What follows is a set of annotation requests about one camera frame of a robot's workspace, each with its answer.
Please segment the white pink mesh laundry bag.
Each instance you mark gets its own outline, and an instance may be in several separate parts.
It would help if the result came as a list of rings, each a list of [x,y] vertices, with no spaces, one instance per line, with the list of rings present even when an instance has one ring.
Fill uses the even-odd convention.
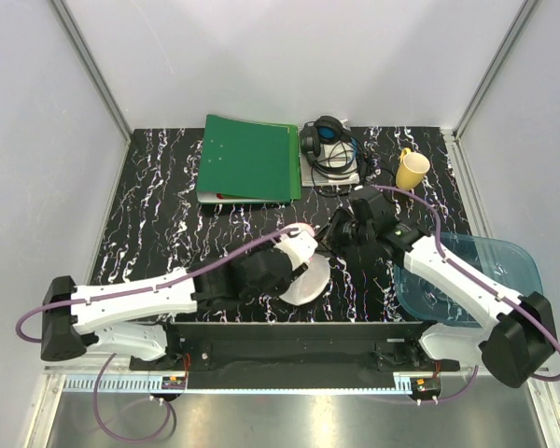
[[[303,306],[315,300],[325,290],[330,280],[329,261],[315,251],[308,268],[305,269],[305,265],[302,265],[294,274],[296,277],[279,299],[294,306]]]

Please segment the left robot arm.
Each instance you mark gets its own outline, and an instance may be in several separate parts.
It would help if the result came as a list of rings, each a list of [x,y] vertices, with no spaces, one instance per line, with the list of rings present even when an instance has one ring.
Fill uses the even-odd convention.
[[[226,312],[261,295],[283,299],[306,263],[276,241],[127,284],[79,286],[69,275],[56,277],[39,312],[40,358],[61,362],[102,351],[173,369],[183,347],[164,326],[148,329],[143,319]]]

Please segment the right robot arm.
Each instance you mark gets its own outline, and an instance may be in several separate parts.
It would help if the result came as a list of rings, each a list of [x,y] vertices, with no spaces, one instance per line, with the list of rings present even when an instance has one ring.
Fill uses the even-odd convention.
[[[437,360],[484,366],[502,384],[518,388],[529,378],[545,381],[539,369],[560,357],[550,301],[537,291],[524,295],[476,270],[441,243],[439,230],[396,217],[384,186],[354,190],[349,208],[335,211],[317,240],[337,257],[355,248],[391,260],[437,287],[477,322],[465,329],[431,324],[405,346],[408,364],[425,370]],[[560,381],[560,372],[551,376]]]

